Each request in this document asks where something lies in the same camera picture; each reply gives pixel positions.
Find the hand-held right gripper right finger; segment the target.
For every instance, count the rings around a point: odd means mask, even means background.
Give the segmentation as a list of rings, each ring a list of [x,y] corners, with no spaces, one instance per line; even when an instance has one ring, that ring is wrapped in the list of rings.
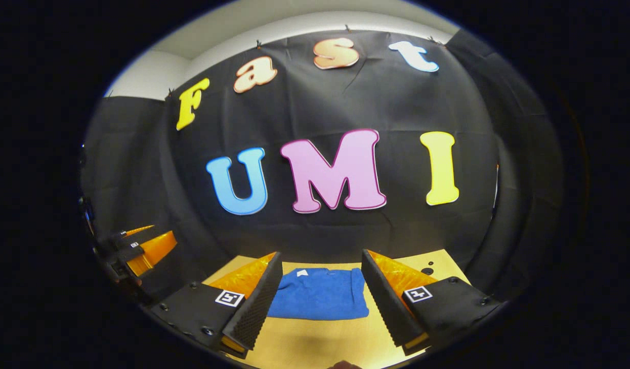
[[[406,355],[453,345],[502,306],[458,276],[437,280],[368,249],[361,271],[394,345]]]

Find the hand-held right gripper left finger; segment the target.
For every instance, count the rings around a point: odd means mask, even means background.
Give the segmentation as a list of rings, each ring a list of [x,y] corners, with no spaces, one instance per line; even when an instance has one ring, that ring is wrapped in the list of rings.
[[[281,252],[221,265],[144,303],[144,312],[192,346],[245,359],[256,347],[283,275]]]

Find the blue corduroy shirt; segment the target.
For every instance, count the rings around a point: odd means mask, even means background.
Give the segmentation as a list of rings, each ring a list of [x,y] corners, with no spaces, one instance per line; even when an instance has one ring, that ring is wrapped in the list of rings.
[[[294,269],[282,276],[268,317],[315,321],[366,318],[365,285],[358,268]]]

